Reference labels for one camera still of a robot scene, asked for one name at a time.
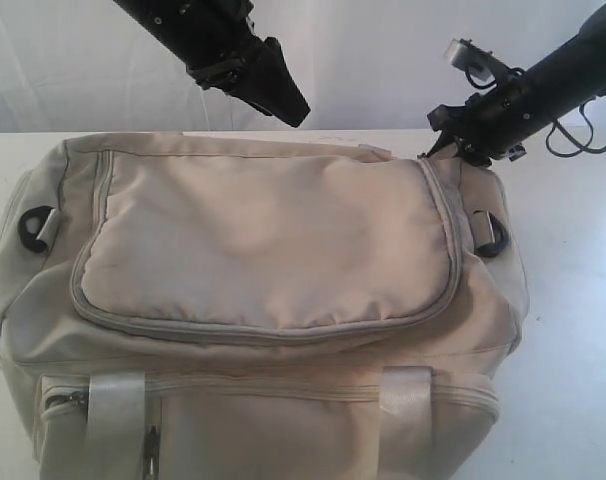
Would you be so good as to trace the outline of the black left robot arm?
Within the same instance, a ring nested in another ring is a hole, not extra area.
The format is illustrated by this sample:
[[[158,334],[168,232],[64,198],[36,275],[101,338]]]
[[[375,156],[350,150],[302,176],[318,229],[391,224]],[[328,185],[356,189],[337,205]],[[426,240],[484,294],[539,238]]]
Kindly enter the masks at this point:
[[[254,32],[252,2],[131,0],[117,5],[177,57],[201,89],[220,90],[291,127],[309,115],[280,42]]]

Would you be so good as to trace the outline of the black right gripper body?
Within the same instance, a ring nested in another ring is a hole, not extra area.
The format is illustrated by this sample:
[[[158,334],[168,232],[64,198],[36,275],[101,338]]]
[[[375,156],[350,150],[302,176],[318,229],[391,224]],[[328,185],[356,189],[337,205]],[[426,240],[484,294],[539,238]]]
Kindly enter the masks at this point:
[[[482,95],[471,95],[464,105],[441,104],[428,115],[434,132],[447,130],[457,136],[457,157],[475,167],[489,167],[493,160],[515,161],[526,154],[522,140],[511,135],[514,106],[523,97],[521,82],[506,82]]]

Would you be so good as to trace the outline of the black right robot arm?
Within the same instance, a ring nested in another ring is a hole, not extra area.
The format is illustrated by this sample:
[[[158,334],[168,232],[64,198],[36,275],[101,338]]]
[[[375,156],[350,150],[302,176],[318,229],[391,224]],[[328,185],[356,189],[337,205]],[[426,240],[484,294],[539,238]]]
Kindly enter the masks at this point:
[[[466,39],[448,47],[448,62],[475,88],[460,106],[440,105],[427,118],[439,137],[426,152],[436,155],[448,146],[473,166],[523,157],[523,143],[544,128],[560,132],[575,154],[598,155],[606,145],[580,143],[560,123],[572,110],[606,96],[606,3],[578,33],[531,68],[510,67]]]

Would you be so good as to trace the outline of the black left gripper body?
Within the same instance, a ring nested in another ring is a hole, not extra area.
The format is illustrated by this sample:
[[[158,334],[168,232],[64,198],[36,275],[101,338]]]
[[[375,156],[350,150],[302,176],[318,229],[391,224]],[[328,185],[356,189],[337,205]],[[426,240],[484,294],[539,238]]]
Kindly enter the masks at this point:
[[[284,95],[286,63],[279,40],[261,38],[245,21],[187,26],[182,32],[182,61],[204,90],[229,95]]]

